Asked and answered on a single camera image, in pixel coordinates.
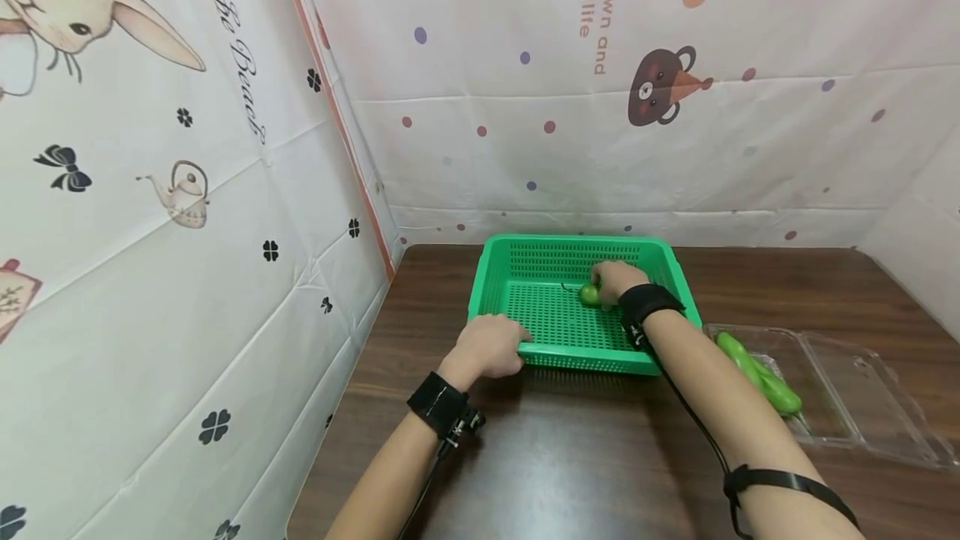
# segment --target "polka dot wallpaper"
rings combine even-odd
[[[960,123],[960,0],[313,1],[408,245],[850,246]]]

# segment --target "teapot illustration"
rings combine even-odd
[[[177,181],[177,168],[182,165],[197,169],[203,175],[203,185],[197,183],[197,176],[193,173],[188,173],[181,181]],[[153,179],[153,175],[137,176],[137,180],[142,179],[153,182],[153,190],[157,191],[160,203],[174,222],[195,230],[207,225],[207,205],[210,204],[207,200],[209,181],[207,174],[195,162],[184,160],[175,162],[170,172],[170,187],[167,188]]]

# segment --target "rabbit ear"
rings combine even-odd
[[[113,18],[134,40],[162,58],[192,70],[207,71],[200,55],[197,55],[163,15],[146,1],[113,0]]]

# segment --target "green plastic basket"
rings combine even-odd
[[[523,324],[534,342],[520,344],[519,354],[531,365],[658,375],[652,359],[627,343],[619,307],[604,312],[580,302],[578,290],[601,261],[642,268],[683,302],[694,326],[702,326],[673,249],[655,237],[491,237],[473,280],[469,317],[505,313]]]

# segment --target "black cable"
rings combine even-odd
[[[437,451],[437,457],[434,459],[433,467],[430,468],[430,472],[426,475],[426,481],[423,482],[423,488],[421,489],[421,495],[417,497],[417,503],[414,504],[414,508],[410,511],[410,515],[407,516],[407,522],[403,524],[403,529],[400,529],[400,534],[397,536],[397,540],[403,540],[403,534],[407,533],[407,528],[410,527],[410,523],[414,521],[414,516],[417,514],[417,510],[423,498],[426,497],[426,491],[430,489],[430,483],[433,482],[434,476],[437,474],[437,465],[440,465],[440,462],[450,453],[450,443],[444,441],[440,447],[440,450]]]
[[[728,473],[730,473],[730,465],[727,464],[727,458],[723,456],[723,452],[720,450],[718,442],[716,442],[716,440],[713,439],[713,435],[710,435],[710,432],[707,431],[707,426],[703,425],[703,422],[700,421],[700,417],[697,417],[697,414],[693,412],[693,407],[690,407],[687,399],[683,398],[683,395],[680,393],[680,388],[677,388],[677,384],[674,383],[674,381],[670,378],[670,374],[666,372],[666,368],[663,366],[661,359],[659,359],[657,356],[657,351],[654,350],[653,346],[650,346],[648,354],[650,355],[652,361],[657,365],[659,370],[661,370],[664,380],[666,380],[666,383],[670,384],[670,388],[673,389],[673,393],[677,395],[677,399],[680,400],[683,408],[687,410],[687,415],[690,416],[690,419],[693,419],[693,422],[697,424],[697,427],[700,428],[700,432],[702,432],[702,434],[707,438],[710,448],[713,449],[713,453],[716,454],[717,460],[720,462],[720,468],[722,469],[724,478],[726,479]],[[735,504],[733,501],[730,503],[730,520],[733,525],[733,531],[737,534],[738,538],[743,538],[743,540],[753,540],[753,536],[742,532],[740,529],[740,522],[737,517],[737,504]]]

